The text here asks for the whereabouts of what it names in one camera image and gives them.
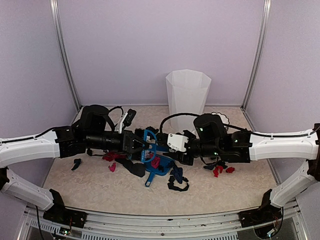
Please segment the blue hand brush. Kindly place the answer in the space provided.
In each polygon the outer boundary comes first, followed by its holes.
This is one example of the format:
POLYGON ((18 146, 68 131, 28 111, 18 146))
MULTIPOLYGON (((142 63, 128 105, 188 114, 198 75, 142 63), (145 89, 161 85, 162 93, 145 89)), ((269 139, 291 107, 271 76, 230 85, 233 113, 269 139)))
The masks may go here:
POLYGON ((169 152, 169 148, 166 145, 160 145, 156 135, 154 136, 154 139, 150 139, 147 136, 147 131, 145 131, 143 139, 149 143, 149 149, 141 152, 141 163, 144 164, 151 162, 156 157, 157 152, 169 152))

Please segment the blue plastic dustpan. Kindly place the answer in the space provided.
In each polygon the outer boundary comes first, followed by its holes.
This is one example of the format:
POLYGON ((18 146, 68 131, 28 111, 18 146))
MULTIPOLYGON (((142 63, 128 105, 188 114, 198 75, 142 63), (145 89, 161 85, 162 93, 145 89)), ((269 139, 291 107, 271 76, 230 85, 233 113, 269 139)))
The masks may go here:
POLYGON ((145 187, 150 187, 156 175, 165 176, 174 166, 174 163, 175 161, 173 159, 158 154, 153 160, 145 162, 145 170, 149 173, 149 176, 144 184, 145 187))

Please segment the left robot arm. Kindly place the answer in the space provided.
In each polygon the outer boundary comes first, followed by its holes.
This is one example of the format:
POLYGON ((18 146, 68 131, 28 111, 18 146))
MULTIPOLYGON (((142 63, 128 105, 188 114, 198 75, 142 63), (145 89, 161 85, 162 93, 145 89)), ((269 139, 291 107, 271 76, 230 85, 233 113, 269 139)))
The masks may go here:
POLYGON ((0 140, 0 191, 37 206, 63 223, 70 218, 59 192, 44 189, 16 175, 9 166, 39 160, 68 158, 84 154, 88 149, 135 154, 149 148, 143 138, 125 128, 130 126, 136 111, 129 109, 114 124, 109 109, 89 105, 72 125, 52 127, 42 133, 22 138, 0 140))

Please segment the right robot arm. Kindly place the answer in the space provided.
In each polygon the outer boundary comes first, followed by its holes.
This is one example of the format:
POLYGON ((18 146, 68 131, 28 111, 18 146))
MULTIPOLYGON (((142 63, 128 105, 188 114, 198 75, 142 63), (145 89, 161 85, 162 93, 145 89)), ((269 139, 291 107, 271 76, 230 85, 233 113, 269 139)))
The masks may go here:
POLYGON ((195 158, 220 158, 227 163, 250 163, 264 159, 305 159, 301 167, 279 186, 268 190, 256 210, 256 218, 266 222, 276 209, 320 180, 320 125, 312 129, 287 133, 260 133, 223 121, 218 113, 195 114, 196 134, 184 130, 182 134, 164 133, 163 126, 176 113, 162 120, 159 142, 166 144, 166 155, 181 164, 191 166, 195 158))

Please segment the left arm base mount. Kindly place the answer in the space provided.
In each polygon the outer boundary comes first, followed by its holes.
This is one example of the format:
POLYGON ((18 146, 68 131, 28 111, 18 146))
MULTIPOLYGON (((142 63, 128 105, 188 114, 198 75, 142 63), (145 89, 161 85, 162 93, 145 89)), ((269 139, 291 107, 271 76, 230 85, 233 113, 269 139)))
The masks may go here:
POLYGON ((59 192, 53 189, 49 189, 49 192, 53 197, 53 206, 44 211, 43 218, 54 223, 83 229, 88 214, 84 211, 66 208, 59 192))

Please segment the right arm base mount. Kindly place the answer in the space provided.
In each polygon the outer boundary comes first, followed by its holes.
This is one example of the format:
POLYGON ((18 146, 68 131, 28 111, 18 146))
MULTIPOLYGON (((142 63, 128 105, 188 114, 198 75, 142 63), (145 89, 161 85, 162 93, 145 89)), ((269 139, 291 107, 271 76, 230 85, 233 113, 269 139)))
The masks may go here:
POLYGON ((238 213, 242 228, 268 223, 283 217, 283 208, 271 205, 271 192, 272 189, 269 189, 263 194, 261 205, 258 208, 244 210, 238 213))

